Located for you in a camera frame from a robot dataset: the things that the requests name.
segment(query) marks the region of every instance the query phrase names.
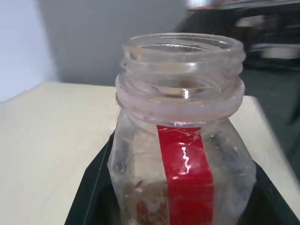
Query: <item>scratched plastic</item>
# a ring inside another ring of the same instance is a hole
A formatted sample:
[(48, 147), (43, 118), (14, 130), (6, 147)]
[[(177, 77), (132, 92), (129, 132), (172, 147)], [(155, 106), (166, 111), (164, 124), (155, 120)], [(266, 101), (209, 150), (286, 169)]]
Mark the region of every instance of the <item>scratched plastic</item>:
[(255, 183), (229, 121), (244, 93), (242, 44), (171, 33), (123, 48), (108, 162), (122, 225), (236, 225)]

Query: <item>gray wall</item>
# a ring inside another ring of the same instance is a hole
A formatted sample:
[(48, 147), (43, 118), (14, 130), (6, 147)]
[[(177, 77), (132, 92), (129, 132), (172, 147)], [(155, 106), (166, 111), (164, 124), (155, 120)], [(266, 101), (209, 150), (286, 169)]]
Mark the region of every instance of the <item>gray wall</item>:
[(127, 38), (172, 31), (183, 0), (38, 0), (64, 82), (114, 85)]

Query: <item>jar rim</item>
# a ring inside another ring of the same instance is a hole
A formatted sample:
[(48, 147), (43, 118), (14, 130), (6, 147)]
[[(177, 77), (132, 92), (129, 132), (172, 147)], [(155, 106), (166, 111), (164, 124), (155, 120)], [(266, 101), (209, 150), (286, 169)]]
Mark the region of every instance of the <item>jar rim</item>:
[(147, 48), (146, 51), (148, 53), (159, 53), (160, 55), (181, 55), (181, 56), (196, 56), (200, 58), (209, 58), (211, 57), (220, 57), (227, 54), (232, 54), (236, 52), (243, 52), (243, 44), (230, 37), (224, 37), (219, 35), (212, 35), (212, 34), (199, 34), (199, 33), (154, 33), (154, 34), (146, 34), (146, 35), (139, 35), (130, 38), (125, 44), (123, 44), (123, 49), (125, 51), (132, 50), (135, 48), (139, 48), (139, 50), (143, 47), (143, 45), (155, 43), (155, 41), (164, 41), (170, 42), (171, 39), (174, 39), (177, 44), (188, 40), (189, 42), (194, 42), (196, 45), (197, 43), (203, 44), (203, 40), (208, 40), (214, 42), (215, 48), (214, 50), (208, 51), (168, 51), (167, 49), (156, 50), (156, 49), (149, 49)]

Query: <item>dark object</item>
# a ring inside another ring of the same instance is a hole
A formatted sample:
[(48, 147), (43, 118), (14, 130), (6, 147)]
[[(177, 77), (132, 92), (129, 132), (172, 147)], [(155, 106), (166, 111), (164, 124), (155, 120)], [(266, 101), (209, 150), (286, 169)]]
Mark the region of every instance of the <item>dark object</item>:
[[(290, 125), (292, 125), (293, 123), (296, 123), (297, 120), (300, 117), (300, 91), (298, 93), (298, 97), (297, 97), (297, 102), (295, 104), (294, 107), (294, 111), (292, 113), (292, 117), (290, 119)], [(296, 152), (300, 149), (300, 132), (297, 134), (297, 138), (296, 140), (293, 142), (290, 150), (287, 153), (287, 157), (289, 159), (292, 159), (294, 157), (294, 155), (296, 154)]]
[(176, 29), (240, 40), (245, 65), (254, 68), (300, 69), (300, 2), (252, 1), (194, 11)]
[[(86, 169), (65, 225), (120, 225), (120, 209), (111, 184), (107, 161), (113, 134)], [(257, 166), (257, 183), (238, 225), (300, 225), (292, 210)]]

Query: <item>white wall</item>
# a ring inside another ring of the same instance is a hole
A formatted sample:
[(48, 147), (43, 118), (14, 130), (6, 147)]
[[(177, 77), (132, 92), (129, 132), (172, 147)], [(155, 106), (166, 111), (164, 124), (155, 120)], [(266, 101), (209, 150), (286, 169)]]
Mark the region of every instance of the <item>white wall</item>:
[(56, 79), (34, 0), (0, 0), (0, 102)]

